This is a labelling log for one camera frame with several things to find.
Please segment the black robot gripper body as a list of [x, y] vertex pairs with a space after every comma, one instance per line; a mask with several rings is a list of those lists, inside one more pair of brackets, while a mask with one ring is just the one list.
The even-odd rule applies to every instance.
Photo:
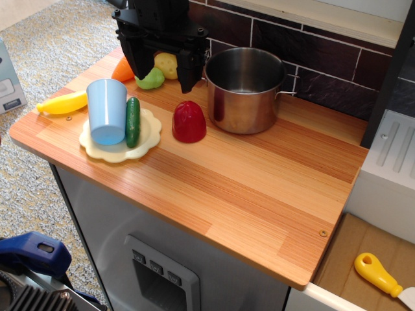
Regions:
[[158, 51], [177, 55], [181, 49], [207, 51], [208, 30], [189, 17], [189, 1], [129, 1], [117, 9], [117, 35], [140, 37], [153, 54]]

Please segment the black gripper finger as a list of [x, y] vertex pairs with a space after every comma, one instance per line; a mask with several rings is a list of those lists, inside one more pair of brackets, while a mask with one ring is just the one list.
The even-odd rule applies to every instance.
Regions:
[[204, 49], [195, 51], [181, 49], [176, 55], [178, 81], [182, 93], [189, 93], [195, 84], [202, 79], [203, 69], [206, 63]]
[[134, 75], [143, 80], [154, 67], [153, 52], [146, 47], [143, 38], [127, 36], [122, 32], [120, 43]]

